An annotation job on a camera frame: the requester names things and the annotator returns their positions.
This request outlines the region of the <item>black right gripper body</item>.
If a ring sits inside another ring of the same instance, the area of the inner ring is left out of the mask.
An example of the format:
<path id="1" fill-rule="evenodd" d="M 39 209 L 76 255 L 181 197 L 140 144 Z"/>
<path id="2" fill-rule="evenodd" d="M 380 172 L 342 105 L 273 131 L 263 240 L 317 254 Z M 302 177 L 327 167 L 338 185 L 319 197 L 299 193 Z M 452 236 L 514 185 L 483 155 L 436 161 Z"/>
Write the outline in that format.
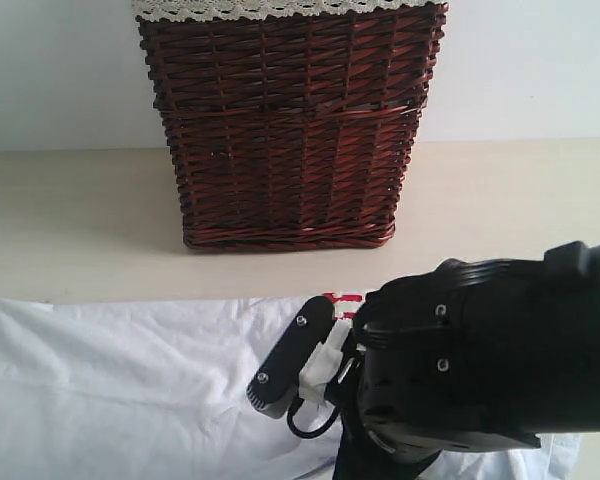
<path id="1" fill-rule="evenodd" d="M 350 352 L 328 389 L 343 433 L 335 479 L 414 479 L 444 449 L 437 356 L 419 347 Z"/>

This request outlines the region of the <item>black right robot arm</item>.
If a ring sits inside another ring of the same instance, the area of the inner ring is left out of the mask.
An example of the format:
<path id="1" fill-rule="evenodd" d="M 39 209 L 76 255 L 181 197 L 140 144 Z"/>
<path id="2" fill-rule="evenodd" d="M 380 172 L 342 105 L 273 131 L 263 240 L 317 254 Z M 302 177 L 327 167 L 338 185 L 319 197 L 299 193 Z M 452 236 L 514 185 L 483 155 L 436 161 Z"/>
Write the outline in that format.
<path id="1" fill-rule="evenodd" d="M 443 452 L 600 432 L 600 245 L 446 260 L 370 292 L 353 334 L 338 479 L 413 479 Z"/>

